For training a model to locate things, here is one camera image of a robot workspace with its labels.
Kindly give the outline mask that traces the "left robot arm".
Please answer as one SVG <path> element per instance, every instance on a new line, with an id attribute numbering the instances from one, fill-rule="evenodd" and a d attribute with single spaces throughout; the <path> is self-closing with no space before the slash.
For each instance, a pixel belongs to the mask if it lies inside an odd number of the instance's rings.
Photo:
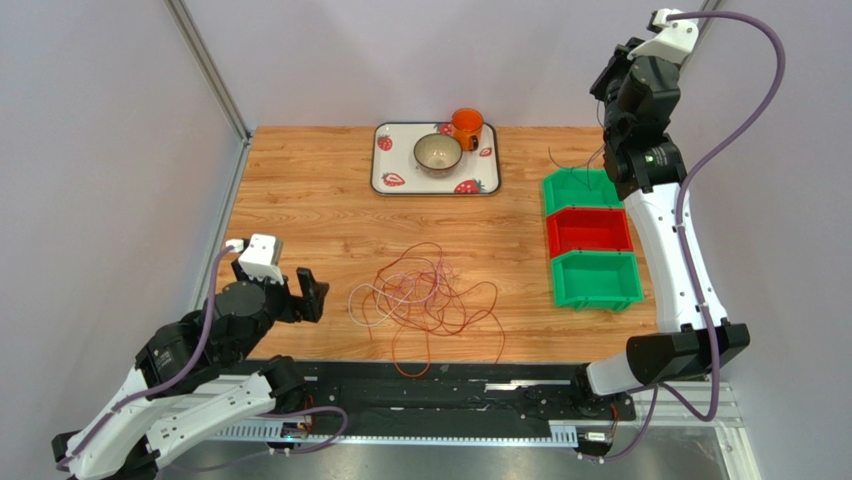
<path id="1" fill-rule="evenodd" d="M 293 358 L 275 356 L 234 387 L 189 409 L 173 407 L 246 360 L 277 322 L 316 323 L 330 286 L 297 270 L 301 293 L 241 269 L 200 310 L 161 327 L 137 353 L 116 395 L 84 429 L 56 435 L 54 462 L 73 479 L 153 479 L 189 448 L 265 413 L 299 413 L 306 382 Z"/>

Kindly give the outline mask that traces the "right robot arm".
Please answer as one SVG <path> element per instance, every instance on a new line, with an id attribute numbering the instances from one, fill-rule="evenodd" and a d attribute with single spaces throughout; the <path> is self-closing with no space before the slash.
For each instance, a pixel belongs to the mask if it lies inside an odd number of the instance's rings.
<path id="1" fill-rule="evenodd" d="M 586 366 L 588 388 L 598 396 L 716 376 L 750 343 L 747 326 L 730 322 L 709 279 L 683 188 L 686 167 L 666 132 L 690 51 L 632 38 L 616 46 L 590 89 L 604 106 L 604 168 L 639 235 L 658 328 Z"/>

